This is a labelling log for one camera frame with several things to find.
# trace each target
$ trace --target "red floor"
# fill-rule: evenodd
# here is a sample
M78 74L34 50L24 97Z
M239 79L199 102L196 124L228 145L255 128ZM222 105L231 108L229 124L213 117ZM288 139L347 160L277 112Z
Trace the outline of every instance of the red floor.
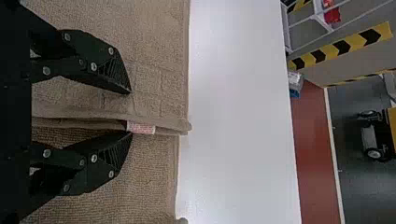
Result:
M323 89L305 82L291 113L303 223L339 224Z

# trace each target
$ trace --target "towel label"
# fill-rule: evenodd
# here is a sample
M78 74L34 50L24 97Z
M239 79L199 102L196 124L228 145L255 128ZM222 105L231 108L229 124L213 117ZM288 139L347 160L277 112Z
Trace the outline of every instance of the towel label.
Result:
M131 133L142 133L142 134L155 134L155 126L148 124L133 123L127 121L126 131Z

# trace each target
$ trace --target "white table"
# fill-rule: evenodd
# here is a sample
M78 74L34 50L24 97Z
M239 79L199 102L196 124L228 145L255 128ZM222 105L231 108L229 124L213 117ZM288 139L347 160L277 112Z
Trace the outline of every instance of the white table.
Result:
M278 0L191 0L190 117L177 216L301 223Z

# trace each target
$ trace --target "bolt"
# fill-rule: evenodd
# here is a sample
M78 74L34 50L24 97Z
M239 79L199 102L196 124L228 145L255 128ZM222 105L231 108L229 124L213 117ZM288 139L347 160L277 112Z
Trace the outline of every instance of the bolt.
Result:
M43 67L43 74L46 75L46 76L50 75L50 69L47 66Z
M69 191L69 190L70 190L70 185L65 184L65 185L64 185L64 192L67 192L67 191Z
M113 48L108 48L108 53L109 53L110 55L113 55L113 54L114 54L114 49L113 49Z
M44 158L49 158L49 157L50 157L50 154L51 154L50 149L45 149L45 150L43 151L43 157L44 157Z
M70 34L68 34L68 33L64 34L64 40L65 41L70 41L71 39L72 39L72 37L70 36Z
M80 166L84 166L85 165L85 161L84 160L79 161L79 165Z
M96 154L93 154L91 156L91 162L96 163L98 161L98 156Z
M114 171L108 172L108 178L113 178L114 177Z
M98 66L96 65L96 63L91 63L91 70L94 72L94 71L96 71L96 69L98 69Z

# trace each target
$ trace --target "yellow and black striped tape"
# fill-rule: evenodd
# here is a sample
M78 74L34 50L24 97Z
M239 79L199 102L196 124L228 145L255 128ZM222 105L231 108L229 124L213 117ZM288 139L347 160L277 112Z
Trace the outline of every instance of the yellow and black striped tape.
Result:
M383 22L368 30L347 36L333 44L304 54L303 56L288 62L290 70L300 70L315 64L335 59L343 54L362 49L366 46L393 38L389 22Z
M366 76L362 76L362 77L354 77L354 78L351 78L351 79L348 79L348 80L345 80L345 81L334 83L332 85L322 86L322 88L334 87L334 86L342 86L342 85L345 85L347 83L351 83L351 82L355 82L355 81L360 81L360 80L366 79L367 77L375 77L375 76L378 76L378 75L381 75L381 74L384 74L384 73L387 73L387 72L394 72L394 71L396 71L396 68L386 69L386 70L382 70L380 72L376 72L374 74L370 74L370 75L366 75Z
M288 13L299 10L302 7L308 5L312 0L297 0L293 5L288 8Z

